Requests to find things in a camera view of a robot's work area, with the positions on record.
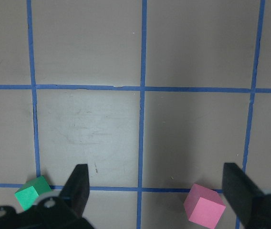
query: green cube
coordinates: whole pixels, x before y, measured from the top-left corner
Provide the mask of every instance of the green cube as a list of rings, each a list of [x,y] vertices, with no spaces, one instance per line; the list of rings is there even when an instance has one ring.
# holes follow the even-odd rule
[[[35,199],[42,193],[51,191],[49,184],[44,176],[26,182],[18,191],[15,192],[15,197],[19,201],[24,210],[29,209]]]

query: pink cube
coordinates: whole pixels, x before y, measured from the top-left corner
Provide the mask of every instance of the pink cube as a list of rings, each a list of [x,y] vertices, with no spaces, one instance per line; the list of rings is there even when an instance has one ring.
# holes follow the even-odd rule
[[[184,208],[189,221],[214,229],[226,206],[217,192],[193,184]]]

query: screw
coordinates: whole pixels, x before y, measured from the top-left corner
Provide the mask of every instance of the screw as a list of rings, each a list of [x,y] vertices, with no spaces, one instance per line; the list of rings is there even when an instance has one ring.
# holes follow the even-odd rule
[[[0,218],[6,215],[6,211],[4,210],[4,208],[0,209]]]
[[[48,201],[44,203],[45,208],[51,208],[54,207],[56,202],[53,200],[53,198],[50,198]]]

